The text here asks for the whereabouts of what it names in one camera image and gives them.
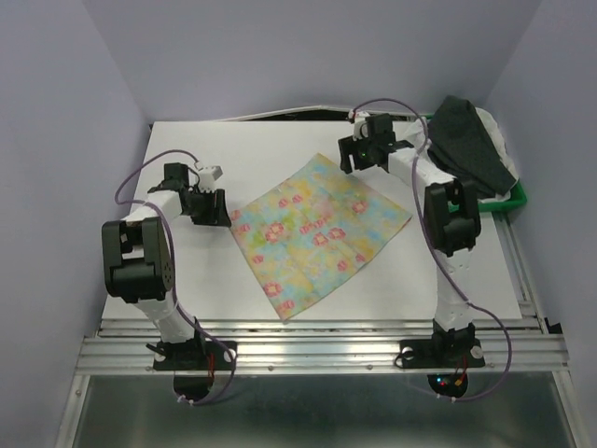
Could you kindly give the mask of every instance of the gray floor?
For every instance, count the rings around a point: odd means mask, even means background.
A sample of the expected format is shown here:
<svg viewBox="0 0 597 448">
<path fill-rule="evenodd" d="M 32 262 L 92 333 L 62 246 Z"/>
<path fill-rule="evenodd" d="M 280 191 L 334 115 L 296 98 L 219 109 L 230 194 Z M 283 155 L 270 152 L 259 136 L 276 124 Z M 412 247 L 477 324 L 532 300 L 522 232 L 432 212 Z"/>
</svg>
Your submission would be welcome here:
<svg viewBox="0 0 597 448">
<path fill-rule="evenodd" d="M 426 385 L 423 377 L 409 377 Z M 471 378 L 469 393 L 495 381 Z M 511 373 L 499 393 L 449 404 L 403 376 L 238 379 L 220 404 L 178 404 L 166 377 L 94 378 L 76 446 L 557 447 L 574 446 L 549 373 Z"/>
</svg>

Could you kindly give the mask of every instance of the white table surface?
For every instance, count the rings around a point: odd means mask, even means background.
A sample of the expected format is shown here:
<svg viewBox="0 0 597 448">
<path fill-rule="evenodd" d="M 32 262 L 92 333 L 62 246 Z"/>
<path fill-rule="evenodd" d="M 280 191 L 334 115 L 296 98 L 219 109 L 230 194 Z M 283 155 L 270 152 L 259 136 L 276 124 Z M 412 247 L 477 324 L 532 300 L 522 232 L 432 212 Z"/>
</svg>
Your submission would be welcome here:
<svg viewBox="0 0 597 448">
<path fill-rule="evenodd" d="M 406 126 L 395 124 L 397 136 Z M 290 177 L 317 152 L 340 162 L 337 141 L 351 131 L 346 122 L 157 122 L 146 160 L 180 148 L 205 164 L 221 165 L 224 176 L 218 183 L 231 213 Z M 136 198 L 145 198 L 159 184 L 168 161 L 192 162 L 184 155 L 154 162 L 142 172 Z M 436 267 L 414 216 L 411 190 L 379 168 L 355 175 L 409 210 L 413 219 L 368 266 L 293 319 L 431 319 Z M 471 257 L 470 297 L 501 318 L 521 318 L 491 215 L 481 216 L 481 227 Z M 279 319 L 228 229 L 194 226 L 188 217 L 177 218 L 172 228 L 179 299 L 190 313 L 199 320 Z M 122 299 L 108 297 L 103 318 L 143 317 Z"/>
</svg>

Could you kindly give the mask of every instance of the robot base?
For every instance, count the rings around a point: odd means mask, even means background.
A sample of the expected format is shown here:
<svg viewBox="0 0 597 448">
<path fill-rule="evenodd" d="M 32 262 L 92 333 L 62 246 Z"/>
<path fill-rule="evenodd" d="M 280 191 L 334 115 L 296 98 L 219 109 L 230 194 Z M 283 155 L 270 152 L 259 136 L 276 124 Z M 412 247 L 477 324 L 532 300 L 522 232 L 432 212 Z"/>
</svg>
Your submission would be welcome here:
<svg viewBox="0 0 597 448">
<path fill-rule="evenodd" d="M 238 344 L 235 341 L 222 341 L 234 357 Z M 158 343 L 147 346 L 156 353 L 153 362 L 155 371 L 231 371 L 232 363 L 228 353 L 217 343 L 205 341 L 197 333 L 195 338 L 184 343 Z M 210 366 L 213 355 L 214 365 Z"/>
<path fill-rule="evenodd" d="M 403 339 L 400 354 L 394 360 L 399 369 L 432 370 L 454 369 L 458 364 L 466 365 L 469 369 L 485 367 L 485 358 L 481 349 L 481 342 L 475 339 L 468 350 L 455 350 L 453 352 L 439 353 L 432 339 Z"/>
</svg>

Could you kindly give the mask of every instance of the screw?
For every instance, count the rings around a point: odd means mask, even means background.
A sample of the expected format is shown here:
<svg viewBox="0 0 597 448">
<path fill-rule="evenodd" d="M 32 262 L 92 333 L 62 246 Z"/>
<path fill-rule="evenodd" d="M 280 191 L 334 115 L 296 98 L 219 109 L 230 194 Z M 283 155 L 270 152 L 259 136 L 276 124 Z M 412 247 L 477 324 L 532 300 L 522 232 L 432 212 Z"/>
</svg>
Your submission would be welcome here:
<svg viewBox="0 0 597 448">
<path fill-rule="evenodd" d="M 473 348 L 470 349 L 470 355 L 474 359 L 481 359 L 483 357 L 483 349 L 478 345 L 475 345 Z"/>
</svg>

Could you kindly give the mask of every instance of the floral cloth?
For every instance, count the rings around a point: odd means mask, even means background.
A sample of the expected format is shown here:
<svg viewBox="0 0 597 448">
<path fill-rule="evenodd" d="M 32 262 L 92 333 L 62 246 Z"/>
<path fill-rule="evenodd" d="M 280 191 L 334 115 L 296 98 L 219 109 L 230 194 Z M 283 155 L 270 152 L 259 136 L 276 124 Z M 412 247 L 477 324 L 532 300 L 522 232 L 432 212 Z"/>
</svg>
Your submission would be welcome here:
<svg viewBox="0 0 597 448">
<path fill-rule="evenodd" d="M 257 281 L 278 316 L 287 319 L 355 275 L 410 214 L 317 154 L 230 217 Z"/>
</svg>

